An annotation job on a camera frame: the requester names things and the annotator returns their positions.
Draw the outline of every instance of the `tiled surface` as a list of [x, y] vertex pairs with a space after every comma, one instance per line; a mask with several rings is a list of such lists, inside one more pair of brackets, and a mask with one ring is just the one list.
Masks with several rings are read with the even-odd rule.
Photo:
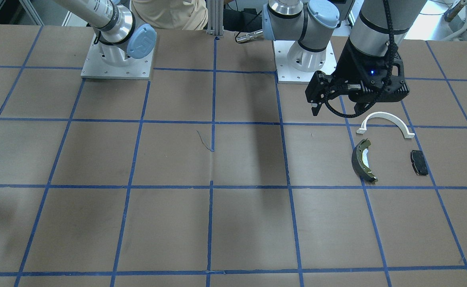
[[465, 270], [426, 270], [391, 272], [394, 287], [467, 287]]
[[388, 266], [459, 265], [435, 191], [368, 191]]
[[[38, 31], [0, 26], [0, 286], [467, 286], [465, 43], [401, 45], [411, 95], [373, 111], [405, 140], [313, 117], [270, 42], [158, 31], [149, 85], [82, 82], [90, 29]], [[352, 169], [362, 138], [376, 184]]]

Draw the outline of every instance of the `white arch-shaped part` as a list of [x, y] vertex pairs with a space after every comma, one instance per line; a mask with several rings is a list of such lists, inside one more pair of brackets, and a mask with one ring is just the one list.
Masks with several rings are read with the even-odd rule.
[[394, 122], [394, 124], [397, 125], [401, 129], [404, 138], [414, 138], [414, 136], [416, 136], [416, 134], [409, 131], [407, 125], [405, 125], [405, 122], [403, 122], [403, 120], [401, 120], [400, 118], [398, 118], [397, 116], [393, 114], [386, 113], [386, 112], [374, 112], [374, 113], [369, 114], [365, 118], [365, 120], [363, 120], [361, 127], [356, 131], [356, 133], [363, 134], [366, 132], [367, 130], [366, 124], [370, 118], [385, 118], [386, 120], [390, 120]]

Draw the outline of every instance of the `beige pants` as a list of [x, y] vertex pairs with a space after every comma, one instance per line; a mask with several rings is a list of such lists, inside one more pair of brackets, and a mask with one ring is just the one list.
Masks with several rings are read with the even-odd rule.
[[208, 22], [205, 0], [131, 0], [131, 8], [159, 29], [201, 30]]

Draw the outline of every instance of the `blue grid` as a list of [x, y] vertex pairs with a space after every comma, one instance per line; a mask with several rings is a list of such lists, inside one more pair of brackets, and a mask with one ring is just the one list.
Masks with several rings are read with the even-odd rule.
[[[35, 40], [33, 41], [33, 44], [31, 46], [30, 51], [28, 52], [28, 55], [26, 56], [26, 59], [23, 63], [22, 66], [0, 66], [0, 68], [15, 68], [15, 69], [20, 69], [17, 78], [15, 79], [9, 93], [6, 96], [6, 99], [4, 100], [4, 103], [2, 104], [2, 107], [0, 108], [0, 115], [7, 104], [13, 90], [15, 89], [15, 85], [17, 84], [22, 71], [24, 69], [75, 69], [79, 70], [82, 69], [81, 67], [29, 67], [26, 66], [26, 63], [28, 62], [29, 57], [31, 56], [31, 53], [33, 51], [33, 48], [35, 47], [35, 44], [37, 43], [37, 40], [41, 34], [42, 27], [39, 29], [39, 32], [37, 36], [35, 37]], [[142, 111], [142, 116], [140, 117], [140, 120], [111, 120], [111, 119], [104, 119], [104, 120], [95, 120], [95, 119], [85, 119], [85, 118], [73, 118], [75, 109], [77, 107], [79, 97], [81, 95], [82, 89], [84, 87], [85, 80], [82, 81], [82, 84], [79, 88], [79, 92], [76, 96], [75, 104], [73, 106], [73, 109], [71, 111], [71, 114], [69, 118], [0, 118], [0, 120], [33, 120], [33, 121], [49, 121], [49, 122], [67, 122], [67, 126], [64, 132], [64, 135], [62, 136], [62, 140], [60, 142], [60, 147], [57, 151], [55, 161], [53, 162], [53, 167], [51, 169], [50, 176], [48, 178], [47, 184], [0, 184], [0, 188], [2, 187], [37, 187], [37, 188], [44, 188], [44, 194], [41, 199], [41, 203], [39, 205], [39, 209], [37, 211], [37, 216], [35, 217], [35, 222], [33, 224], [33, 228], [31, 231], [31, 235], [28, 240], [28, 244], [26, 247], [26, 250], [24, 252], [24, 256], [22, 258], [22, 263], [19, 267], [18, 272], [0, 272], [0, 277], [15, 277], [15, 287], [19, 285], [20, 278], [25, 277], [25, 276], [111, 276], [111, 287], [115, 285], [115, 278], [117, 276], [131, 276], [131, 275], [146, 275], [146, 276], [158, 276], [158, 275], [202, 275], [206, 276], [206, 287], [210, 287], [210, 276], [216, 275], [216, 274], [281, 274], [281, 273], [292, 273], [292, 274], [299, 274], [299, 280], [300, 280], [300, 286], [304, 287], [304, 280], [303, 280], [303, 274], [304, 273], [344, 273], [344, 272], [384, 272], [385, 276], [387, 278], [388, 286], [391, 287], [391, 281], [390, 281], [390, 276], [389, 272], [391, 271], [414, 271], [414, 270], [453, 270], [453, 269], [465, 269], [467, 271], [467, 259], [464, 256], [463, 250], [461, 248], [461, 245], [459, 243], [458, 237], [456, 235], [456, 232], [453, 228], [453, 225], [451, 223], [451, 220], [448, 216], [448, 212], [445, 208], [445, 205], [443, 203], [443, 200], [441, 198], [441, 195], [439, 193], [439, 190], [441, 189], [463, 189], [467, 190], [467, 187], [450, 187], [450, 186], [438, 186], [436, 185], [436, 182], [434, 180], [434, 177], [432, 175], [432, 171], [430, 169], [430, 166], [428, 165], [427, 162], [427, 167], [430, 171], [430, 178], [432, 180], [432, 186], [366, 186], [365, 183], [361, 180], [361, 185], [350, 185], [350, 186], [303, 186], [303, 185], [292, 185], [290, 183], [290, 176], [289, 176], [289, 171], [288, 171], [288, 158], [286, 155], [286, 142], [285, 142], [285, 126], [343, 126], [346, 127], [349, 133], [349, 138], [351, 141], [352, 147], [354, 147], [354, 141], [353, 141], [353, 136], [352, 132], [350, 130], [351, 127], [357, 127], [358, 125], [352, 125], [349, 123], [349, 121], [346, 119], [344, 124], [334, 124], [334, 123], [299, 123], [299, 122], [283, 122], [283, 116], [282, 116], [282, 110], [281, 110], [281, 102], [280, 102], [280, 97], [279, 97], [279, 90], [277, 87], [277, 75], [275, 71], [227, 71], [227, 70], [217, 70], [216, 69], [216, 60], [217, 60], [217, 40], [219, 38], [215, 38], [214, 40], [214, 68], [212, 70], [209, 69], [167, 69], [167, 68], [155, 68], [156, 70], [165, 70], [165, 71], [206, 71], [206, 72], [211, 72], [214, 74], [214, 83], [213, 83], [213, 116], [212, 116], [212, 121], [211, 122], [194, 122], [194, 121], [172, 121], [172, 120], [144, 120], [144, 114], [146, 111], [146, 105], [148, 101], [148, 96], [149, 96], [149, 89], [150, 89], [150, 82], [148, 83], [147, 90], [146, 90], [146, 95], [145, 95], [145, 100], [144, 100], [144, 105], [143, 105], [143, 111]], [[450, 82], [454, 81], [463, 81], [467, 82], [467, 80], [463, 79], [448, 79], [445, 76], [445, 73], [443, 72], [443, 69], [441, 65], [439, 64], [437, 58], [435, 57], [430, 45], [428, 44], [428, 48], [430, 50], [430, 53], [434, 57], [438, 67], [440, 68], [441, 72], [443, 73], [443, 79], [436, 79], [436, 78], [409, 78], [412, 80], [424, 80], [424, 81], [446, 81], [448, 83], [448, 86], [451, 89], [452, 95], [454, 96], [455, 100], [457, 101], [457, 104], [459, 108], [461, 109], [463, 115], [465, 116], [465, 119], [467, 120], [467, 114], [465, 113], [462, 105], [460, 104], [454, 90], [452, 89], [452, 86]], [[217, 73], [272, 73], [274, 74], [275, 78], [275, 84], [276, 84], [276, 91], [277, 91], [277, 103], [278, 103], [278, 110], [279, 110], [279, 122], [216, 122], [215, 121], [215, 107], [216, 107], [216, 74]], [[343, 104], [343, 99], [340, 97], [341, 101], [341, 106], [343, 109], [343, 112], [345, 112], [345, 105]], [[408, 119], [410, 129], [416, 133], [415, 128], [431, 128], [431, 129], [467, 129], [467, 126], [465, 127], [458, 127], [458, 126], [414, 126], [412, 124], [412, 121], [410, 119], [409, 114], [407, 113], [407, 109], [404, 105], [403, 102], [401, 102], [402, 107], [404, 109], [405, 115]], [[57, 166], [57, 162], [59, 160], [60, 154], [62, 152], [62, 148], [64, 145], [64, 142], [66, 140], [66, 136], [68, 134], [70, 125], [72, 122], [138, 122], [139, 123], [139, 129], [137, 133], [137, 140], [135, 142], [135, 150], [133, 154], [133, 164], [131, 166], [131, 171], [130, 171], [130, 177], [129, 177], [129, 182], [128, 185], [53, 185], [51, 184], [51, 180], [53, 178], [53, 174], [55, 172], [55, 168]], [[287, 185], [214, 185], [214, 182], [211, 181], [210, 185], [207, 186], [200, 186], [200, 185], [133, 185], [133, 175], [135, 171], [135, 161], [137, 158], [137, 150], [139, 147], [139, 139], [141, 137], [141, 132], [143, 129], [143, 124], [148, 123], [148, 122], [153, 122], [153, 123], [168, 123], [168, 124], [206, 124], [206, 125], [212, 125], [212, 149], [214, 150], [214, 138], [215, 138], [215, 125], [279, 125], [281, 128], [281, 141], [283, 144], [283, 156], [285, 160], [285, 169], [286, 169], [286, 181]], [[396, 127], [395, 125], [368, 125], [372, 127]], [[416, 135], [415, 136], [418, 148], [422, 150], [421, 144], [419, 142], [419, 138]], [[117, 250], [116, 250], [116, 256], [115, 256], [115, 261], [114, 261], [114, 267], [111, 272], [75, 272], [75, 271], [69, 271], [69, 272], [24, 272], [24, 265], [26, 263], [26, 259], [28, 257], [28, 253], [31, 248], [31, 244], [33, 242], [33, 237], [35, 236], [35, 232], [37, 230], [37, 224], [39, 223], [40, 216], [42, 209], [44, 208], [44, 202], [47, 197], [47, 193], [49, 189], [53, 188], [60, 188], [60, 189], [127, 189], [126, 192], [126, 203], [124, 206], [124, 213], [122, 216], [122, 223], [121, 223], [121, 228], [120, 228], [120, 234], [119, 234], [119, 240], [117, 244]], [[120, 251], [121, 251], [121, 245], [122, 245], [122, 238], [124, 236], [124, 228], [126, 224], [126, 216], [128, 214], [128, 206], [129, 206], [129, 200], [130, 200], [130, 191], [132, 189], [209, 189], [210, 191], [210, 202], [209, 202], [209, 214], [208, 214], [208, 254], [207, 254], [207, 259], [208, 259], [208, 264], [205, 270], [188, 270], [188, 271], [117, 271], [118, 267], [118, 261], [120, 258]], [[292, 213], [292, 226], [294, 229], [294, 238], [295, 238], [295, 248], [296, 248], [296, 256], [297, 256], [297, 269], [278, 269], [278, 270], [265, 270], [265, 269], [257, 269], [257, 270], [242, 270], [242, 269], [229, 269], [229, 270], [211, 270], [211, 253], [212, 253], [212, 214], [213, 214], [213, 192], [214, 189], [288, 189], [288, 195], [290, 199], [290, 210]], [[303, 269], [302, 264], [301, 264], [301, 258], [300, 258], [300, 249], [299, 249], [299, 236], [298, 236], [298, 229], [297, 229], [297, 221], [295, 217], [295, 207], [294, 207], [294, 201], [293, 201], [293, 194], [292, 190], [293, 189], [362, 189], [364, 194], [365, 194], [365, 199], [367, 202], [367, 207], [370, 213], [370, 217], [372, 220], [372, 224], [374, 227], [374, 232], [377, 238], [377, 243], [379, 245], [379, 251], [381, 252], [381, 259], [383, 262], [383, 267], [356, 267], [356, 268], [323, 268], [323, 269]], [[385, 261], [385, 255], [383, 251], [383, 246], [381, 242], [381, 238], [379, 236], [379, 231], [377, 229], [376, 221], [373, 215], [373, 211], [371, 208], [370, 204], [370, 198], [368, 196], [368, 189], [430, 189], [436, 191], [436, 194], [438, 196], [439, 202], [441, 204], [441, 207], [443, 209], [444, 215], [447, 219], [448, 225], [450, 227], [450, 230], [452, 232], [452, 236], [455, 240], [455, 243], [458, 247], [459, 254], [461, 255], [463, 259], [463, 265], [439, 265], [439, 266], [403, 266], [403, 267], [388, 267], [387, 263]]]

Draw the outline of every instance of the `white mounting plate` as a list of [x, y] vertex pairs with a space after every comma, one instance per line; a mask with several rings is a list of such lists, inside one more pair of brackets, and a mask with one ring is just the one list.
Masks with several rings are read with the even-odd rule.
[[145, 58], [129, 58], [129, 64], [124, 67], [114, 67], [102, 60], [100, 46], [94, 45], [95, 35], [84, 61], [81, 77], [87, 79], [124, 79], [150, 80], [154, 50]]
[[[315, 71], [309, 73], [300, 71], [292, 67], [286, 58], [294, 42], [274, 41], [274, 60], [278, 72], [278, 82], [281, 84], [309, 84]], [[331, 42], [328, 43], [327, 51], [326, 61], [320, 70], [330, 75], [336, 69], [336, 58], [334, 58]]]

